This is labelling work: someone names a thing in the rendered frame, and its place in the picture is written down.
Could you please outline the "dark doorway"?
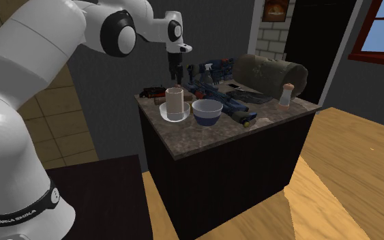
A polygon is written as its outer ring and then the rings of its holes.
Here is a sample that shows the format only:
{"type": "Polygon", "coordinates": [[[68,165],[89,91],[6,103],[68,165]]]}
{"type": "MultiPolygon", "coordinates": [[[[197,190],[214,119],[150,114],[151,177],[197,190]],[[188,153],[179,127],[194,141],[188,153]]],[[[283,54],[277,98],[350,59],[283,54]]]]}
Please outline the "dark doorway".
{"type": "Polygon", "coordinates": [[[299,98],[318,104],[357,0],[296,0],[286,60],[308,70],[299,98]]]}

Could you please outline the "blue and white bowl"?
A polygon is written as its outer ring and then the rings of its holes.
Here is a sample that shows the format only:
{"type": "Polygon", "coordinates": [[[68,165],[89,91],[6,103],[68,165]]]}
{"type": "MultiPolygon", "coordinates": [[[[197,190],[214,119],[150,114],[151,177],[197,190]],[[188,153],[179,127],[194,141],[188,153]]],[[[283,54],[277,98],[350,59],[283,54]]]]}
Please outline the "blue and white bowl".
{"type": "Polygon", "coordinates": [[[223,104],[217,100],[201,99],[192,103],[196,122],[202,126],[215,125],[222,113],[223,104]]]}

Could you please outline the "black and red box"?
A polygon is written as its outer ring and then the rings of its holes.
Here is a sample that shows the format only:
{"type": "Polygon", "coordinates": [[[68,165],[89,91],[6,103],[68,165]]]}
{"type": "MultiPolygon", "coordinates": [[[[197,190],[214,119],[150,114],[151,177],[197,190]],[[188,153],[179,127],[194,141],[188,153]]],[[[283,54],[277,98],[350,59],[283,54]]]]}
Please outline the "black and red box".
{"type": "Polygon", "coordinates": [[[140,98],[161,98],[165,96],[166,88],[160,87],[148,87],[144,88],[139,94],[140,98]]]}

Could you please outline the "blue toy rifle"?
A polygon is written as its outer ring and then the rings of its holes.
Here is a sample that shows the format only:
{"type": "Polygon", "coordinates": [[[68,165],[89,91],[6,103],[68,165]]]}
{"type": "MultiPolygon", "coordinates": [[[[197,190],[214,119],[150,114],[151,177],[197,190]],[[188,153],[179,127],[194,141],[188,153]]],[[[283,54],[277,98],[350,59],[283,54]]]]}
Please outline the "blue toy rifle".
{"type": "Polygon", "coordinates": [[[247,106],[227,96],[225,93],[219,92],[216,86],[193,80],[184,84],[183,87],[195,95],[197,99],[211,99],[221,102],[223,104],[222,112],[227,114],[232,120],[242,124],[245,128],[257,116],[255,112],[250,112],[247,106]]]}

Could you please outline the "dark folded cloth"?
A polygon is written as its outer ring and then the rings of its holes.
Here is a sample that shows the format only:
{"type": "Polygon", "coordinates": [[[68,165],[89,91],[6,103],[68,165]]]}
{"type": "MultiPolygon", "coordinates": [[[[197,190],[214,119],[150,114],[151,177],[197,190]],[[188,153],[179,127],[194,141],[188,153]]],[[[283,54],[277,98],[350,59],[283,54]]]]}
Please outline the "dark folded cloth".
{"type": "Polygon", "coordinates": [[[229,97],[234,100],[240,100],[245,103],[251,104],[264,104],[266,102],[270,102],[273,98],[269,95],[265,95],[263,93],[255,93],[250,91],[243,90],[234,90],[226,93],[229,97]]]}

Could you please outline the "beige cylindrical cup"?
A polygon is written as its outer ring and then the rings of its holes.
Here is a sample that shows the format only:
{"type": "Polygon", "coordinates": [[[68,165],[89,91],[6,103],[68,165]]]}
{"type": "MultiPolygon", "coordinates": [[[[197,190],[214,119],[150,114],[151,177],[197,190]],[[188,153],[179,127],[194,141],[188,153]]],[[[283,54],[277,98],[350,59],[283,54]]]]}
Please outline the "beige cylindrical cup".
{"type": "Polygon", "coordinates": [[[166,90],[166,111],[167,113],[182,113],[183,107],[183,89],[179,87],[171,87],[166,90]]]}

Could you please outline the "framed orange wall picture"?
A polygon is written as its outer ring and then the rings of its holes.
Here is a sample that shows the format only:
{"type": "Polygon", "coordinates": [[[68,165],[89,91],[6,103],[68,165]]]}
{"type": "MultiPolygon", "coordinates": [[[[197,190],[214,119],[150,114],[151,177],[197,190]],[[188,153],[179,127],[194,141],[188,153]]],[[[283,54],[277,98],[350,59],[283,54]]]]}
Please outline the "framed orange wall picture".
{"type": "Polygon", "coordinates": [[[290,0],[265,0],[263,6],[263,22],[284,22],[290,0]]]}

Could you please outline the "dark robot stand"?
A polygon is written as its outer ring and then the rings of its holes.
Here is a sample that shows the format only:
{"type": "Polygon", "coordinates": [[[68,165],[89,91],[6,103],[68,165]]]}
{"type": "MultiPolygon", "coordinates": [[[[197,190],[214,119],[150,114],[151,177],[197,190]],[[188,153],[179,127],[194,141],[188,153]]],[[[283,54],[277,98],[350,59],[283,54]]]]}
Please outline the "dark robot stand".
{"type": "Polygon", "coordinates": [[[76,212],[74,225],[62,240],[153,240],[137,155],[47,173],[76,212]]]}

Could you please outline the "large olive cylinder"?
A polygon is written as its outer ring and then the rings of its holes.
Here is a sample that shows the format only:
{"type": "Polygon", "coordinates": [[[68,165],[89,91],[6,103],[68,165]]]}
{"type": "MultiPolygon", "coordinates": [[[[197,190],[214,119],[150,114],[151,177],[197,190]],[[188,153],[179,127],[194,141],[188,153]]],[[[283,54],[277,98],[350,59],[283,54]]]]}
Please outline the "large olive cylinder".
{"type": "Polygon", "coordinates": [[[301,64],[249,54],[235,60],[232,73],[237,83],[277,100],[288,83],[294,86],[291,98],[297,97],[305,89],[308,77],[308,70],[301,64]]]}

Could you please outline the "white glass bowl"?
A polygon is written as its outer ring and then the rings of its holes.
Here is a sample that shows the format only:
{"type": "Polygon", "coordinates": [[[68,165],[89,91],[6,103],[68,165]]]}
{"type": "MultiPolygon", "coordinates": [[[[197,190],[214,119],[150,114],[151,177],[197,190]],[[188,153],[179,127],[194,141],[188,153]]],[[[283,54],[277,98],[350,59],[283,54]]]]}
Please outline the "white glass bowl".
{"type": "Polygon", "coordinates": [[[190,105],[187,102],[183,103],[183,112],[178,113],[168,113],[166,109],[166,103],[163,103],[159,107],[160,115],[165,121],[169,122],[180,122],[188,118],[190,115],[190,105]]]}

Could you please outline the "red framed window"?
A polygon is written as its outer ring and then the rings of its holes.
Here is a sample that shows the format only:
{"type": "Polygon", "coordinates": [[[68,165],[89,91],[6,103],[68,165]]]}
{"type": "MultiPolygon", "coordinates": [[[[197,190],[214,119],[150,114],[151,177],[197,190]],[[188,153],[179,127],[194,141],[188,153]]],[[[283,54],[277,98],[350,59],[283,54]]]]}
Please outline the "red framed window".
{"type": "Polygon", "coordinates": [[[372,0],[348,59],[384,65],[384,0],[372,0]]]}

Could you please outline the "white pepper mill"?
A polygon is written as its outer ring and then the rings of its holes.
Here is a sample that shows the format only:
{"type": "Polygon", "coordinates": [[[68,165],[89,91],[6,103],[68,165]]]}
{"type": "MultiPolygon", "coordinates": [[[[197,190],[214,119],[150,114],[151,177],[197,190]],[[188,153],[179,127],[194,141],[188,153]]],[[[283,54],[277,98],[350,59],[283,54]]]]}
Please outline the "white pepper mill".
{"type": "Polygon", "coordinates": [[[292,85],[291,83],[286,83],[283,85],[282,95],[281,95],[279,102],[278,102],[278,108],[280,110],[288,110],[289,109],[289,104],[291,101],[291,94],[292,94],[293,89],[294,89],[294,85],[292,85]]]}

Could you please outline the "dark cabinet with stone top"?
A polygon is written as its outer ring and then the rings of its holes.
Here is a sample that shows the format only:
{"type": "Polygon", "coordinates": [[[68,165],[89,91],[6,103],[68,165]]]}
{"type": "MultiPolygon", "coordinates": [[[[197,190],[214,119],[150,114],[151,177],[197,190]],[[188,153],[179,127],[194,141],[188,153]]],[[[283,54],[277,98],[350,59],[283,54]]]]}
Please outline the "dark cabinet with stone top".
{"type": "Polygon", "coordinates": [[[251,104],[249,127],[221,114],[172,123],[137,98],[147,165],[179,240],[195,240],[289,184],[319,107],[300,98],[251,104]]]}

